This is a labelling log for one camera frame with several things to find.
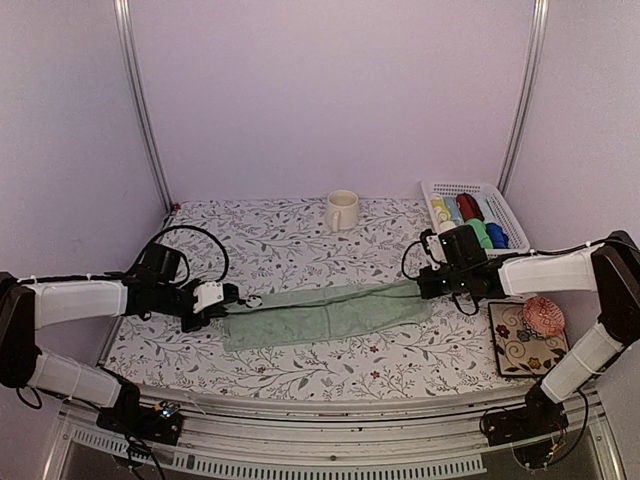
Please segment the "mint green towel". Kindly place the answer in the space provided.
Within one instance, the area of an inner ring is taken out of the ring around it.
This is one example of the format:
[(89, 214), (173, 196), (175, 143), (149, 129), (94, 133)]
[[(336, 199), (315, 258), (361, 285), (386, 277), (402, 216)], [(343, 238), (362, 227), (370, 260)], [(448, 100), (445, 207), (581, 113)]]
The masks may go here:
[(227, 352), (343, 340), (421, 323), (432, 303), (408, 280), (251, 295), (223, 319)]

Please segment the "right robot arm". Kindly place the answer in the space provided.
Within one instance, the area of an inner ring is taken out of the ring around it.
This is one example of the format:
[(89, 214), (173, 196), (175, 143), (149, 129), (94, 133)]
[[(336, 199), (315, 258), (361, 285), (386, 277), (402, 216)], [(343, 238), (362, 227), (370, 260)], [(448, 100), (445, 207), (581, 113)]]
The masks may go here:
[(424, 299), (468, 296), (473, 303), (533, 294), (555, 300), (569, 319), (594, 316), (569, 352), (529, 391), (517, 427), (537, 436), (564, 402), (602, 374), (639, 339), (639, 247), (624, 230), (563, 250), (488, 256), (473, 229), (437, 234), (426, 229), (420, 246), (432, 265), (412, 276)]

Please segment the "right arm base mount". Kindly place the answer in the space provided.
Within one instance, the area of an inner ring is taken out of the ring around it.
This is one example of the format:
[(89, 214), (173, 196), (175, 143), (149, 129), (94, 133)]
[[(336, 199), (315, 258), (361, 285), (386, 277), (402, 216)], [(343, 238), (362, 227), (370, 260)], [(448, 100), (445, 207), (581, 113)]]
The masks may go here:
[(518, 408), (492, 407), (479, 420), (479, 430), (490, 446), (560, 433), (568, 426), (563, 405), (546, 400), (527, 401)]

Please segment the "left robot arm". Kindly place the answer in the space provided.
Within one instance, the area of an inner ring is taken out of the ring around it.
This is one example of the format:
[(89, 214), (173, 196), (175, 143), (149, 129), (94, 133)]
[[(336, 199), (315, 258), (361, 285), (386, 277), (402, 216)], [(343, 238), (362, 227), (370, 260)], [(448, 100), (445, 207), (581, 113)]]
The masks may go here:
[(41, 349), (36, 333), (73, 321), (146, 320), (154, 313), (179, 319), (181, 331), (190, 333), (226, 316), (228, 305), (240, 299), (238, 287), (223, 275), (178, 279), (178, 270), (189, 266), (186, 255), (160, 244), (160, 238), (152, 237), (124, 272), (22, 279), (2, 273), (2, 386), (77, 399), (111, 417), (126, 433), (141, 433), (149, 415), (135, 384)]

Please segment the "cream white towel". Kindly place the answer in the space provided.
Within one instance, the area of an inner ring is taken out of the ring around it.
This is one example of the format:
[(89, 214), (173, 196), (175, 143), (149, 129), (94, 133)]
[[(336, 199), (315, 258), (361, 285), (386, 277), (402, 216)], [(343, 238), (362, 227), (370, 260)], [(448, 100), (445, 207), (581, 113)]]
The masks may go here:
[(456, 228), (457, 225), (453, 221), (444, 221), (439, 224), (439, 227), (441, 232), (446, 232)]

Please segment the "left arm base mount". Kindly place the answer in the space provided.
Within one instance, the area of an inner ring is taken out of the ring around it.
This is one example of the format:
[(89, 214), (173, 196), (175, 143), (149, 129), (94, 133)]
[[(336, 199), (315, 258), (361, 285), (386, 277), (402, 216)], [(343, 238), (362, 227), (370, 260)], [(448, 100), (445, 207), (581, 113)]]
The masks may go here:
[(176, 446), (184, 417), (181, 405), (162, 401), (154, 406), (132, 403), (113, 408), (100, 408), (96, 424), (99, 428), (131, 438)]

